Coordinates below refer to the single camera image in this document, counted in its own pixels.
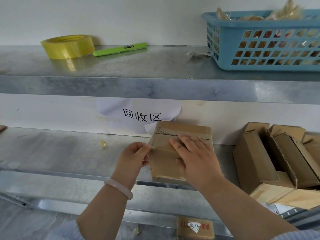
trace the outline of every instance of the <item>hand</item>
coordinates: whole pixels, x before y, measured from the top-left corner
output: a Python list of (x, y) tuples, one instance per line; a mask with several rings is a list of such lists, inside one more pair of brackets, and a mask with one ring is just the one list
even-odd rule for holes
[(132, 190), (140, 169), (149, 165), (147, 154), (150, 149), (150, 145), (142, 142), (128, 145), (121, 153), (111, 179)]
[(223, 177), (212, 147), (200, 137), (195, 138), (190, 134), (178, 135), (178, 138), (186, 148), (174, 139), (170, 139), (170, 144), (183, 159), (177, 159), (177, 164), (182, 175), (193, 187), (201, 191), (212, 178)]

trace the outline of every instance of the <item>sign paper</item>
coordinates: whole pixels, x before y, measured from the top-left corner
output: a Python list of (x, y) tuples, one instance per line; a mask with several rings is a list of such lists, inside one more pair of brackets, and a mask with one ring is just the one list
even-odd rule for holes
[(158, 121), (175, 119), (182, 106), (178, 100), (150, 98), (99, 97), (96, 102), (110, 126), (150, 135)]
[(187, 226), (190, 227), (195, 233), (198, 233), (201, 224), (199, 222), (193, 222), (193, 221), (189, 221), (187, 223)]

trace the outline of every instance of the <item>finger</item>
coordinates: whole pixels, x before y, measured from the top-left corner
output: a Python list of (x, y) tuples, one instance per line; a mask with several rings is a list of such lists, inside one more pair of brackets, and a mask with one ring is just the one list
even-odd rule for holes
[(176, 162), (178, 164), (178, 167), (182, 176), (184, 176), (184, 173), (186, 172), (186, 165), (182, 162), (181, 159), (176, 159)]
[(183, 159), (186, 159), (189, 155), (189, 151), (183, 147), (178, 141), (174, 139), (170, 139), (170, 144), (173, 146), (173, 148), (179, 153), (180, 157)]
[(200, 142), (196, 137), (190, 135), (190, 134), (186, 134), (186, 137), (188, 137), (191, 141), (193, 141), (193, 143), (200, 149), (205, 149), (206, 147), (203, 145), (202, 142)]
[(147, 165), (149, 165), (149, 164), (150, 164), (149, 161), (143, 161), (143, 162), (142, 162), (142, 167), (145, 167), (145, 166), (147, 166)]
[(206, 147), (206, 149), (208, 149), (209, 151), (214, 152), (214, 149), (209, 146), (204, 140), (202, 140), (200, 137), (197, 136), (198, 141), (200, 141), (202, 143), (202, 145), (204, 145)]
[(196, 149), (198, 149), (198, 147), (194, 144), (194, 142), (192, 140), (190, 140), (188, 137), (186, 136), (182, 136), (182, 135), (178, 135), (178, 138), (182, 141), (183, 144), (186, 145), (186, 148), (190, 151), (193, 152)]
[(138, 156), (138, 158), (141, 158), (143, 160), (146, 155), (149, 153), (151, 149), (151, 146), (148, 144), (144, 144), (136, 153), (135, 155)]
[(146, 145), (146, 144), (142, 142), (134, 142), (128, 145), (125, 150), (130, 151), (132, 153), (136, 153), (140, 148), (143, 147), (143, 145)]

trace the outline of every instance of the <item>yellow tape roll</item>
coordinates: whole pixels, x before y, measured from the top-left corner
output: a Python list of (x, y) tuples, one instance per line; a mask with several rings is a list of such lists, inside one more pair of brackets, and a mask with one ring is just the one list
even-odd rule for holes
[(67, 35), (41, 41), (41, 45), (51, 59), (69, 59), (94, 52), (90, 35)]

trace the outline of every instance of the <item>sleeve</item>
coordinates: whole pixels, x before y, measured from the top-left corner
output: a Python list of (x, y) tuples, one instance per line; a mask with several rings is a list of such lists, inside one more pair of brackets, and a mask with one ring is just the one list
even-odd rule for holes
[(85, 240), (75, 220), (66, 222), (49, 232), (45, 240)]
[(272, 240), (320, 240), (320, 233), (315, 230), (287, 232)]

